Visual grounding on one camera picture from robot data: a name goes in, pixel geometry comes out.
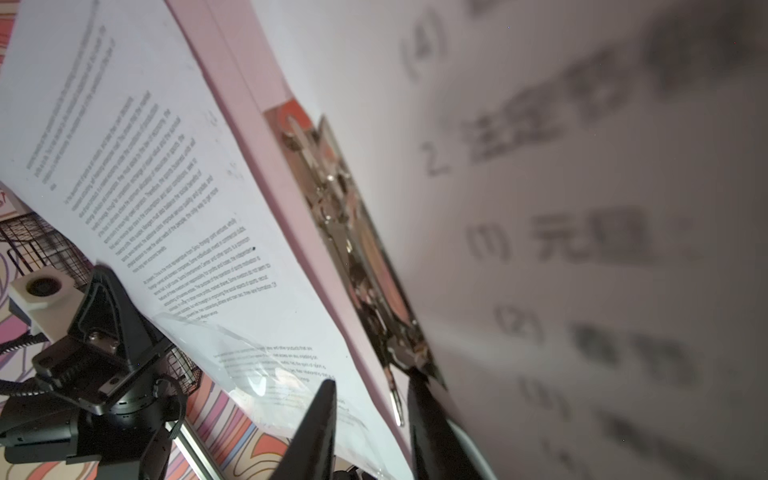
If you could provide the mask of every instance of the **black cable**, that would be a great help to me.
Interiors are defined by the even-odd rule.
[[[34,396],[42,395],[45,390],[38,386],[35,379],[29,379],[26,382],[11,382],[0,380],[0,395],[7,396]]]
[[[35,345],[37,343],[47,342],[48,337],[44,333],[38,333],[32,335],[30,332],[20,335],[18,338],[9,340],[5,343],[0,343],[0,355],[14,350],[23,349],[26,346]]]
[[[184,423],[184,419],[187,417],[187,396],[184,394],[184,390],[181,389],[179,380],[170,375],[161,375],[155,382],[154,397],[160,396],[160,390],[157,387],[161,382],[168,382],[176,390],[176,400],[179,402],[179,419],[174,424],[174,427],[168,432],[168,436],[171,440],[175,439],[181,431],[181,425]]]
[[[10,353],[15,350],[23,349],[26,346],[35,345],[48,341],[44,333],[32,335],[29,332],[20,335],[18,338],[0,343],[0,355]],[[12,382],[10,380],[0,380],[0,395],[7,396],[34,396],[42,395],[45,390],[41,389],[35,379],[29,379],[25,382]]]

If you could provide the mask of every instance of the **metal wire mesh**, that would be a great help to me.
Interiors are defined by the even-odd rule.
[[[80,290],[91,279],[91,262],[67,237],[37,214],[0,222],[0,241],[8,244],[6,253],[20,275],[50,265],[72,277],[75,288]]]
[[[192,395],[192,393],[200,388],[203,372],[186,353],[174,347],[166,358],[168,361],[167,373],[179,381],[179,385],[184,393]]]

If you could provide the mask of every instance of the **pink clipboard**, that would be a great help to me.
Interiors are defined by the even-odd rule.
[[[277,223],[339,327],[374,405],[410,460],[407,426],[396,424],[379,361],[264,116],[284,105],[295,108],[297,104],[258,18],[247,0],[167,3]],[[400,392],[407,392],[407,378],[398,375],[396,380]]]

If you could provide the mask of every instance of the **white paper sheet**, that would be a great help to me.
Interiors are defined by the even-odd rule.
[[[252,3],[499,478],[768,478],[765,2]]]
[[[256,423],[292,435],[333,377],[336,453],[409,478],[163,2],[24,2],[0,112],[0,178]]]

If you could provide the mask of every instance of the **metal clip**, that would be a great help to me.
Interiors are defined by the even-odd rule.
[[[288,117],[283,143],[302,161],[290,162],[349,298],[389,383],[392,407],[403,424],[402,402],[391,366],[417,369],[443,384],[419,322],[390,266],[360,192],[328,121],[305,131]]]

